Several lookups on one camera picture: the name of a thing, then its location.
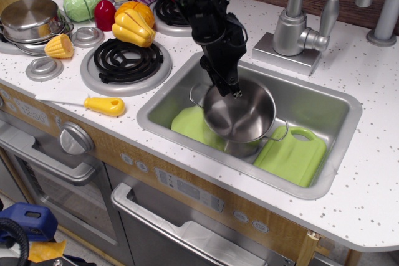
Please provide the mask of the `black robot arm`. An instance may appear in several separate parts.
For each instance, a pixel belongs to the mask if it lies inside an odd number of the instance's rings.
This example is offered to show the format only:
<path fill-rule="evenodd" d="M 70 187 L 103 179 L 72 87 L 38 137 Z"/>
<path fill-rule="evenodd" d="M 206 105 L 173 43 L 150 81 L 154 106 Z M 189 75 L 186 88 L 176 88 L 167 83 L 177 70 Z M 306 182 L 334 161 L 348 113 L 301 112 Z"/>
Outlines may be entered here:
<path fill-rule="evenodd" d="M 237 17 L 227 11 L 228 0 L 174 0 L 191 26 L 194 42 L 201 46 L 200 65 L 221 96 L 242 95 L 238 62 L 246 53 L 248 35 Z"/>

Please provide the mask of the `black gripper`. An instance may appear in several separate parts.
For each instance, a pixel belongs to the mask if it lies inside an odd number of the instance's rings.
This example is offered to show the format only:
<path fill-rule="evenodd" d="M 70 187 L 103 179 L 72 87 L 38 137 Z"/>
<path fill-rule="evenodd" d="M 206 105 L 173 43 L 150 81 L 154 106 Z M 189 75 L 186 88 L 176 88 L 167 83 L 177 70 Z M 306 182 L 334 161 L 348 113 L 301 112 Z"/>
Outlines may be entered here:
<path fill-rule="evenodd" d="M 203 49 L 202 68 L 207 70 L 213 85 L 224 97 L 241 97 L 238 61 L 246 53 L 247 32 L 233 13 L 194 14 L 191 17 L 192 37 Z"/>

